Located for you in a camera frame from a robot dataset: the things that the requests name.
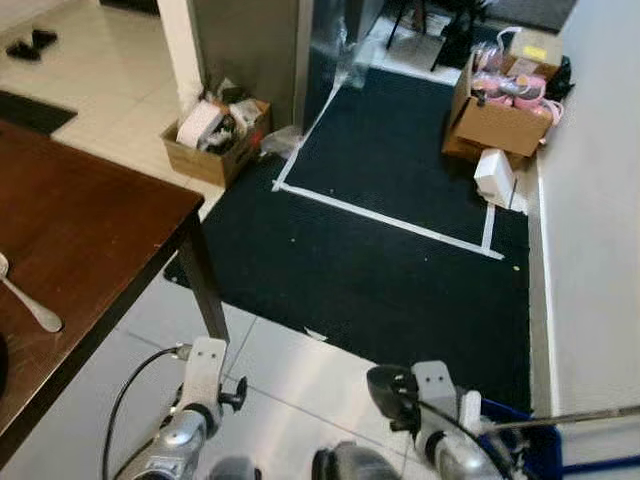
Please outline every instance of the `dark wood tabletop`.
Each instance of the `dark wood tabletop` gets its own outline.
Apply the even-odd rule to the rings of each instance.
[[[0,252],[9,279],[64,322],[46,332],[0,284],[9,346],[0,467],[175,250],[209,332],[227,335],[197,217],[202,202],[0,121]]]

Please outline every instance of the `black mat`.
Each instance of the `black mat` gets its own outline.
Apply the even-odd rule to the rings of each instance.
[[[78,112],[65,110],[0,90],[0,119],[44,135],[51,135]]]
[[[453,87],[370,70],[342,88],[301,149],[287,183],[475,244],[486,202],[474,165],[442,158]]]
[[[372,81],[377,80],[372,79],[371,73],[368,85],[373,86]],[[440,87],[426,88],[428,92],[418,93],[417,97],[411,95],[414,102],[398,99],[398,104],[405,107],[403,115],[413,118],[419,115],[408,113],[408,109],[434,108],[432,99],[435,105],[444,103],[444,95],[441,98],[434,93]],[[411,93],[405,89],[389,92],[398,97]],[[361,101],[381,100],[376,97]],[[365,108],[349,105],[357,112]],[[353,113],[342,107],[338,112],[341,112],[335,119],[338,122],[347,122],[339,117]],[[352,125],[368,128],[368,135],[356,132],[355,128],[338,129],[330,140],[347,145],[349,142],[341,136],[387,138],[381,129],[386,128],[388,120],[388,116],[378,118],[377,123],[371,118],[361,119]],[[393,121],[401,120],[396,115]],[[405,123],[404,128],[420,129],[429,142],[435,142],[438,140],[433,130],[440,130],[440,122],[425,119],[424,123]],[[424,145],[419,137],[413,132],[396,138],[398,151],[405,154],[394,158],[372,151],[377,148],[375,140],[360,141],[360,150],[352,149],[352,160],[356,162],[349,161],[350,166],[345,165],[343,172],[353,177],[354,165],[369,162],[371,171],[378,175],[409,169],[414,175],[422,172],[421,178],[428,182],[427,176],[435,175],[448,164],[433,155],[418,158],[411,154],[414,149],[432,151],[432,146]],[[419,144],[413,148],[403,145],[408,139]],[[311,142],[316,142],[317,149],[334,148],[333,144],[317,143],[313,135]],[[333,165],[333,160],[325,155],[301,158],[290,183],[305,182],[309,186],[315,181],[301,173],[306,168],[302,162],[314,161],[325,162],[327,169]],[[420,167],[420,162],[436,163]],[[492,260],[286,192],[272,193],[271,182],[283,164],[265,161],[248,168],[203,223],[223,300],[300,331],[307,327],[326,335],[329,343],[377,363],[409,366],[420,360],[442,359],[457,384],[477,388],[488,398],[528,410],[526,217],[497,210],[492,248],[506,258]],[[386,185],[376,175],[368,175],[376,189]],[[388,196],[380,199],[383,195],[376,195],[373,187],[362,194],[362,189],[357,192],[340,176],[332,178],[341,182],[339,192],[334,191],[336,196],[358,194],[360,203],[377,199],[380,208],[388,208],[404,218],[417,218],[421,211],[433,213],[430,208],[411,206],[410,196],[402,194],[398,202],[407,208],[405,211],[393,201],[398,189],[391,186],[385,187]],[[448,212],[453,220],[442,221],[441,225],[448,226],[448,233],[459,230],[464,234],[472,227],[475,232],[478,226],[475,217],[470,220],[464,212],[451,210],[456,206],[463,211],[468,209],[469,216],[476,215],[476,204],[467,205],[470,186],[465,182],[470,179],[465,175],[455,178],[448,189],[443,180],[441,184],[427,183],[415,203],[436,203]],[[354,182],[356,187],[362,185],[361,179]],[[408,178],[406,183],[419,192],[417,181]],[[459,196],[465,197],[460,205],[454,198]],[[457,222],[466,223],[467,227],[459,229]],[[169,265],[165,276],[187,285],[177,262]]]

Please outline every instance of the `black chair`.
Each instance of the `black chair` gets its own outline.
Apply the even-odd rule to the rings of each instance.
[[[414,0],[402,0],[396,22],[387,41],[387,50],[391,47],[398,24],[412,1]],[[426,0],[420,1],[422,1],[422,33],[425,34],[427,2]],[[471,54],[474,23],[478,18],[483,22],[486,18],[486,0],[431,0],[431,3],[455,14],[451,23],[442,30],[441,36],[445,38],[445,41],[433,65],[431,65],[431,71],[438,64],[464,64]]]

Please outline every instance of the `black doormat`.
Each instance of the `black doormat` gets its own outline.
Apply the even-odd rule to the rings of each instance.
[[[0,118],[44,135],[51,135],[78,112],[0,90]]]
[[[362,92],[364,97],[358,94],[360,101],[389,101],[378,98],[378,94],[366,96],[366,92],[377,91],[370,88],[381,80],[376,80],[377,76],[378,72],[370,72],[369,89]],[[400,82],[393,78],[389,81],[391,85]],[[438,115],[442,115],[445,94],[434,93],[440,90],[439,86],[426,88],[429,91],[418,93],[418,97],[415,91],[390,88],[389,92],[398,97],[396,105],[404,108],[402,115],[388,112],[380,116],[367,110],[368,119],[351,123],[340,118],[354,114],[343,108],[343,102],[355,108],[359,117],[364,107],[356,107],[351,103],[353,99],[338,99],[337,110],[332,104],[323,122],[331,116],[333,121],[349,123],[353,128],[335,129],[333,137],[325,137],[323,128],[330,126],[320,128],[319,124],[309,142],[320,151],[335,153],[336,144],[347,148],[349,143],[341,137],[358,140],[353,143],[359,148],[350,147],[351,160],[344,157],[341,170],[354,184],[349,185],[334,174],[331,180],[340,183],[333,187],[324,182],[313,183],[316,179],[309,176],[319,174],[317,169],[303,175],[305,163],[324,162],[327,170],[334,168],[329,155],[299,158],[287,183],[307,188],[317,185],[325,194],[334,188],[335,196],[340,194],[341,200],[359,206],[371,206],[373,203],[363,203],[377,201],[378,210],[415,223],[420,223],[423,213],[433,214],[424,203],[436,203],[445,215],[430,219],[444,219],[440,227],[450,227],[447,233],[475,232],[476,216],[480,217],[474,209],[478,208],[484,219],[484,207],[475,201],[469,206],[457,198],[464,197],[465,202],[470,198],[471,187],[466,182],[472,180],[465,175],[453,176],[447,188],[439,173],[441,184],[430,183],[427,177],[435,176],[440,169],[446,171],[448,164],[433,154],[413,155],[412,148],[406,146],[407,142],[418,142],[413,149],[433,152],[439,148],[438,135],[433,130],[441,129]],[[414,101],[400,98],[407,95]],[[412,110],[439,113],[422,117]],[[405,122],[404,128],[422,131],[428,144],[415,132],[397,137],[383,132],[390,121],[401,122],[401,118],[420,118],[420,122]],[[366,128],[368,134],[359,128]],[[397,125],[391,128],[401,130]],[[328,138],[331,145],[319,142],[316,135]],[[378,136],[385,142],[395,138],[395,148],[402,154],[378,155],[373,151],[379,148],[374,140]],[[367,183],[354,178],[363,172],[358,162],[368,162],[371,171],[377,172],[367,173],[371,187],[365,193],[359,187],[366,187]],[[421,162],[435,163],[421,167]],[[308,328],[326,335],[329,343],[377,363],[410,366],[422,360],[443,360],[456,384],[478,389],[488,398],[527,411],[527,218],[496,209],[491,247],[504,254],[505,259],[493,260],[313,200],[286,192],[273,193],[272,180],[283,165],[280,160],[265,160],[248,168],[203,222],[222,299],[287,327],[299,331]],[[415,201],[417,207],[411,205],[409,194],[399,195],[400,189],[378,178],[396,175],[389,172],[403,169],[420,175],[426,182],[424,191],[420,191],[419,181],[405,179],[413,194],[420,196]],[[385,195],[376,195],[378,188],[386,188]],[[395,204],[394,196],[400,206]],[[447,214],[451,221],[446,221]],[[467,227],[458,228],[458,222]],[[188,286],[176,261],[167,267],[165,276]]]

